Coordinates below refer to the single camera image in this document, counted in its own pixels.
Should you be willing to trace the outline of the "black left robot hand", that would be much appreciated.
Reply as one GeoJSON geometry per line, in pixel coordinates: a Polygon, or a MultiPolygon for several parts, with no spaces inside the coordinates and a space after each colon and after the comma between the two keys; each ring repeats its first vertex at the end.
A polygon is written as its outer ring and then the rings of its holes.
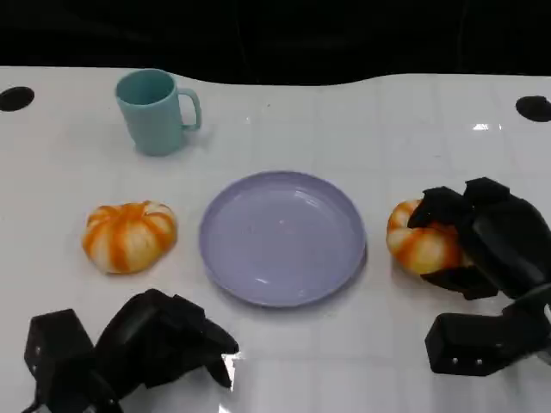
{"type": "Polygon", "coordinates": [[[202,367],[228,389],[232,379],[223,356],[238,351],[237,341],[200,306],[157,289],[130,298],[95,346],[97,370],[118,398],[141,385],[151,389],[172,383],[202,367]]]}

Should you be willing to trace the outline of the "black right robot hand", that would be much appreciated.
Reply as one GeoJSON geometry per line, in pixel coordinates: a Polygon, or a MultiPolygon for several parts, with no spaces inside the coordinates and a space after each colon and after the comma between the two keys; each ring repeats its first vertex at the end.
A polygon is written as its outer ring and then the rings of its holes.
{"type": "Polygon", "coordinates": [[[519,299],[550,283],[550,228],[528,201],[488,177],[466,182],[463,194],[429,188],[407,226],[439,224],[456,232],[468,264],[423,274],[430,284],[458,292],[467,300],[499,292],[519,299]]]}

